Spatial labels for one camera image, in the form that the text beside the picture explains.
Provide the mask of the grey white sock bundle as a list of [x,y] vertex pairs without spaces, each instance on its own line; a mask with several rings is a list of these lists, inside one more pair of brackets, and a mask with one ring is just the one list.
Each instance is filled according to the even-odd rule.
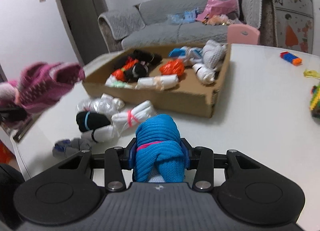
[[226,50],[226,45],[219,44],[214,40],[208,40],[202,48],[203,64],[214,72],[218,72],[223,64]]

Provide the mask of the plush toy on sofa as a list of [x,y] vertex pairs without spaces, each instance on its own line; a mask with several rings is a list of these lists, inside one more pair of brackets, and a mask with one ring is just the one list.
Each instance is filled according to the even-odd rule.
[[227,15],[213,15],[211,18],[206,17],[202,23],[204,25],[211,25],[211,26],[229,26],[235,23],[235,20],[230,19]]

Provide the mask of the clear plastic bag bundle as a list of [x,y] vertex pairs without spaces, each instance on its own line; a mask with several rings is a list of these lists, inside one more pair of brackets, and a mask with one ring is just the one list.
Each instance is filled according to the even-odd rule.
[[89,98],[79,102],[77,109],[79,112],[90,111],[107,114],[112,110],[112,99],[110,98]]

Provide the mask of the orange bag green band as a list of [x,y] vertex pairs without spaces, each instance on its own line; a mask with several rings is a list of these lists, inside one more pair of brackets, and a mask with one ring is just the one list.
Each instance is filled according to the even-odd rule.
[[125,70],[123,68],[115,70],[112,73],[112,76],[114,76],[117,81],[127,82]]

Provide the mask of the flower decorated refrigerator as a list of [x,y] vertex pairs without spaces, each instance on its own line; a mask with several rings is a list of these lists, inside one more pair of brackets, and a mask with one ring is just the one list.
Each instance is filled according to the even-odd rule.
[[274,0],[280,48],[312,53],[313,0]]

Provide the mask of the pink plastic child chair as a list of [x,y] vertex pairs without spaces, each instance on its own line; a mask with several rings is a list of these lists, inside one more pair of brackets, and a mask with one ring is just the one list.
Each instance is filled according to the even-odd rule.
[[227,29],[227,43],[252,44],[260,42],[260,31],[247,24],[231,24]]

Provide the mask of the yellow candy wrapper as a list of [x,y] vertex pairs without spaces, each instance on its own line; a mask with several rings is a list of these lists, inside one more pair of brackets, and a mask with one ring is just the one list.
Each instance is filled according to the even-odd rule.
[[317,72],[316,70],[304,70],[303,72],[304,77],[306,78],[315,78],[315,79],[320,79],[320,72]]

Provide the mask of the black sock red band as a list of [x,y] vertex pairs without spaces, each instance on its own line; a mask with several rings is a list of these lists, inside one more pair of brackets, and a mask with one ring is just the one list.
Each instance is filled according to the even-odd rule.
[[117,59],[116,63],[114,64],[114,72],[112,75],[117,74],[117,70],[125,68],[125,70],[131,68],[138,60],[133,58],[131,55],[121,56]]

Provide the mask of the pink plastic bag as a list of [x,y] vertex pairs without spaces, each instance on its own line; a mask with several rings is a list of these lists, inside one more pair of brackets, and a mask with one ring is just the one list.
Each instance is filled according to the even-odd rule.
[[237,0],[208,0],[204,11],[197,15],[196,21],[202,22],[205,18],[211,18],[214,15],[227,15],[238,10]]

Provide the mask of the white sock peach band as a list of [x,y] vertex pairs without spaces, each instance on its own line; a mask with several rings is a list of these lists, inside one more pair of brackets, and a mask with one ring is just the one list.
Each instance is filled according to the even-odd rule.
[[140,78],[137,81],[135,89],[153,89],[157,91],[164,91],[167,89],[174,88],[177,84],[177,75],[162,75]]

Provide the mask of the grey sock blue flower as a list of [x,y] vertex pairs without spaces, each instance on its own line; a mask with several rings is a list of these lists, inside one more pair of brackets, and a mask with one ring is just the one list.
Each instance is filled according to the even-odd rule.
[[52,149],[55,158],[67,158],[82,150],[91,150],[93,141],[82,138],[63,139],[57,141]]

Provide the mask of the black sock pink band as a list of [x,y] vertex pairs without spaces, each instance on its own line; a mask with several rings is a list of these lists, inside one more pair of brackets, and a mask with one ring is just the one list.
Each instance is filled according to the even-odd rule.
[[131,68],[124,71],[125,82],[137,82],[140,78],[149,75],[149,67],[146,63],[135,63]]

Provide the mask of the white bundle green band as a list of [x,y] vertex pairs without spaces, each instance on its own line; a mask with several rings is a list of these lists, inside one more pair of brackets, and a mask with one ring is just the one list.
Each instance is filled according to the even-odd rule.
[[115,76],[111,75],[108,77],[108,79],[105,82],[105,85],[107,87],[114,87],[114,88],[129,88],[129,89],[133,89],[133,86],[126,83],[126,82],[122,82],[120,80],[117,80]]

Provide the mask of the grey covered sofa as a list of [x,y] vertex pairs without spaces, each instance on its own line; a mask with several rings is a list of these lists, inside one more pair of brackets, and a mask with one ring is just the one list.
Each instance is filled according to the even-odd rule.
[[231,24],[259,30],[259,44],[278,46],[274,0],[150,0],[99,15],[109,52],[178,43],[225,43]]

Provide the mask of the dark grey door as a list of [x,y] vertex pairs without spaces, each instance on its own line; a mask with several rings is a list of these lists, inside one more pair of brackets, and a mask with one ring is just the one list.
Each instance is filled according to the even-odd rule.
[[98,16],[107,11],[105,0],[60,0],[66,20],[83,63],[86,65],[107,46],[98,26]]

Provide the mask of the white sock small bundle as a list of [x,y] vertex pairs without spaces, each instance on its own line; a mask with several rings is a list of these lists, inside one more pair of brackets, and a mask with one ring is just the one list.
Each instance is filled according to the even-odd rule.
[[108,94],[103,94],[100,99],[100,110],[105,114],[115,114],[118,113],[125,106],[120,98],[115,98]]

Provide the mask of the colourful block toy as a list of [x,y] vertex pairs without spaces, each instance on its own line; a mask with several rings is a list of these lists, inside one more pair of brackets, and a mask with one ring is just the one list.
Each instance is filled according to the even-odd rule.
[[281,52],[280,57],[294,66],[300,66],[303,62],[303,60],[300,57],[290,52]]

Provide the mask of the white blue sock bundle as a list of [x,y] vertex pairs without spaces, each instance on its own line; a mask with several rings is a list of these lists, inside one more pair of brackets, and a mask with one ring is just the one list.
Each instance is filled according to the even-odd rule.
[[192,67],[197,63],[203,63],[202,48],[187,47],[174,48],[169,57],[172,59],[180,59],[185,67]]

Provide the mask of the pink fluffy sock bundle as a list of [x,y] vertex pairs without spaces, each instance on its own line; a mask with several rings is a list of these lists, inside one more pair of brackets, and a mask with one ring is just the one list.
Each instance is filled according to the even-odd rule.
[[1,83],[1,108],[18,106],[31,115],[41,113],[84,79],[78,63],[34,63],[21,71],[19,79]]

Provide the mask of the bright blue sock bundle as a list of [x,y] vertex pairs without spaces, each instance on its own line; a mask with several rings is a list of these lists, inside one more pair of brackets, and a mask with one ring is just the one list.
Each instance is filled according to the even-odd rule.
[[167,114],[147,119],[136,129],[136,182],[184,181],[186,155],[176,123]]

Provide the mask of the orange plastic bag bundle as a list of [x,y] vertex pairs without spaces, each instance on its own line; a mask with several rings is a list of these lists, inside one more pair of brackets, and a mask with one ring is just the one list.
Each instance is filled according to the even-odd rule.
[[177,75],[182,76],[184,74],[184,64],[182,60],[170,60],[159,68],[161,75]]

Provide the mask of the white sock black band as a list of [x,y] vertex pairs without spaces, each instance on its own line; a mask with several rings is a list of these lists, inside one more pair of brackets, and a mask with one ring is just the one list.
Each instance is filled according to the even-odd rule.
[[203,63],[196,63],[192,66],[192,69],[199,82],[203,85],[211,85],[215,82],[215,72],[207,68]]

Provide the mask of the brown cardboard box tray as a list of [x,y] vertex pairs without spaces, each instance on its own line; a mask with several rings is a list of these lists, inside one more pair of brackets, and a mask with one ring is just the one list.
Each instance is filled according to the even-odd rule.
[[[210,118],[225,81],[230,45],[217,44],[204,61],[173,60],[178,45],[131,48],[111,58],[83,80],[92,97],[109,94],[125,103],[151,101],[153,107]],[[137,54],[141,50],[148,57]]]

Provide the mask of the white sock pink band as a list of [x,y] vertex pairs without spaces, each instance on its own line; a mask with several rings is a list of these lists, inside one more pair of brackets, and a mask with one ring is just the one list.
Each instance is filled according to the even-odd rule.
[[157,113],[151,101],[146,100],[132,109],[112,115],[112,123],[121,135],[125,130],[145,122]]

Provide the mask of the black sock blue band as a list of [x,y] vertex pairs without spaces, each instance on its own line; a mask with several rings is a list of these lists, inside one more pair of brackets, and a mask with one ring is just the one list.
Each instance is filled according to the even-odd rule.
[[109,126],[111,122],[104,115],[91,111],[79,112],[76,115],[76,123],[80,132],[87,132]]

